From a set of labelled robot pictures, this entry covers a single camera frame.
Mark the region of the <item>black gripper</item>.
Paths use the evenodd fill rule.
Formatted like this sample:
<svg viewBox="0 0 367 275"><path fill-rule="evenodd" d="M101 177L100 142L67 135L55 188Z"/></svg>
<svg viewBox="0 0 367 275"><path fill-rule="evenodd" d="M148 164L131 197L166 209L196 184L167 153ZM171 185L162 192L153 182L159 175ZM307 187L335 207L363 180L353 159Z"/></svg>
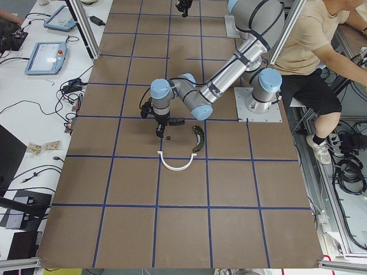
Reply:
<svg viewBox="0 0 367 275"><path fill-rule="evenodd" d="M156 136L159 138L164 137L164 126L167 126L170 119L170 113L166 113L164 115L154 114L154 119L158 123L156 128Z"/></svg>
<svg viewBox="0 0 367 275"><path fill-rule="evenodd" d="M183 17L188 16L188 10L191 8L192 2L193 2L193 0L178 0L175 3L175 6L176 6L177 10L178 11L183 11L183 14L182 14Z"/></svg>

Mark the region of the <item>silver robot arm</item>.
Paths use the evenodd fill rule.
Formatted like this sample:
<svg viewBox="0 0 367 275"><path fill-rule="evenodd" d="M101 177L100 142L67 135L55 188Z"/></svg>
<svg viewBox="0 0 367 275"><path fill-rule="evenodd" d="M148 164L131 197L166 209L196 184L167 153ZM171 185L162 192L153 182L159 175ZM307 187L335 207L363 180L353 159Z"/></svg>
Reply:
<svg viewBox="0 0 367 275"><path fill-rule="evenodd" d="M243 43L206 83L197 84L190 73L171 79L158 78L150 85L151 107L158 125L156 135L163 137L170 120L170 102L178 97L199 121L213 112L212 104L240 77L253 86L251 112L270 106L280 90L282 77L272 68L261 67L262 54L277 43L284 26L284 3L280 1L229 1L228 11L235 19Z"/></svg>

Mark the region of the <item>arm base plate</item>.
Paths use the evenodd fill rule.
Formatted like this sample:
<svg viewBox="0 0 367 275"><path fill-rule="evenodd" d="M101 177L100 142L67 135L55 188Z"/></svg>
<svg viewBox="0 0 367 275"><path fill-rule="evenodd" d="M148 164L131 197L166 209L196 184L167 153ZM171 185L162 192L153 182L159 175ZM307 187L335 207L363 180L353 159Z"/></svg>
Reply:
<svg viewBox="0 0 367 275"><path fill-rule="evenodd" d="M261 103L255 100L252 90L253 88L250 87L234 88L238 121L243 123L281 123L283 120L279 104L276 102L276 95L271 93L270 101Z"/></svg>
<svg viewBox="0 0 367 275"><path fill-rule="evenodd" d="M226 15L224 17L224 21L225 21L225 28L226 28L226 34L227 34L227 38L239 38L239 31L236 28L235 25L235 18L232 15Z"/></svg>

